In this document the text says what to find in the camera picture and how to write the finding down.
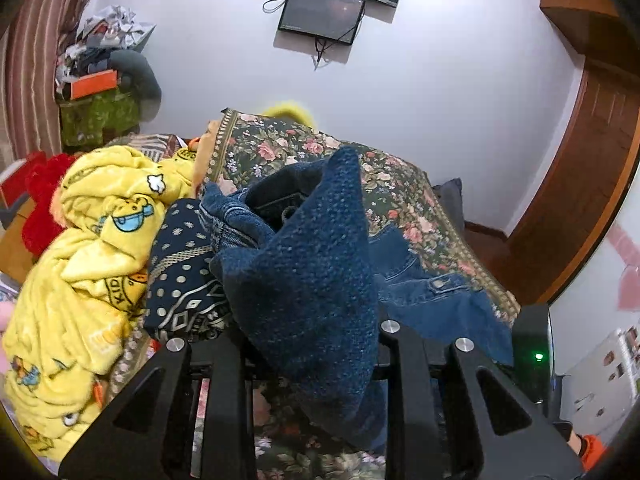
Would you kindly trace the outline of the person's right hand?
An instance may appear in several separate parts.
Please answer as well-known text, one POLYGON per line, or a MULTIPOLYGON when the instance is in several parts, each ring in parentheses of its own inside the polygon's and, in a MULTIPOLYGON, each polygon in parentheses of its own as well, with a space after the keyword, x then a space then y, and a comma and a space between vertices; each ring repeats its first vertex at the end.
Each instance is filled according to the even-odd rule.
POLYGON ((578 455, 579 457, 582 457, 584 455, 584 451, 582 450, 582 448, 584 447, 584 440, 582 440, 582 436, 576 434, 575 431, 570 432, 566 443, 576 455, 578 455))

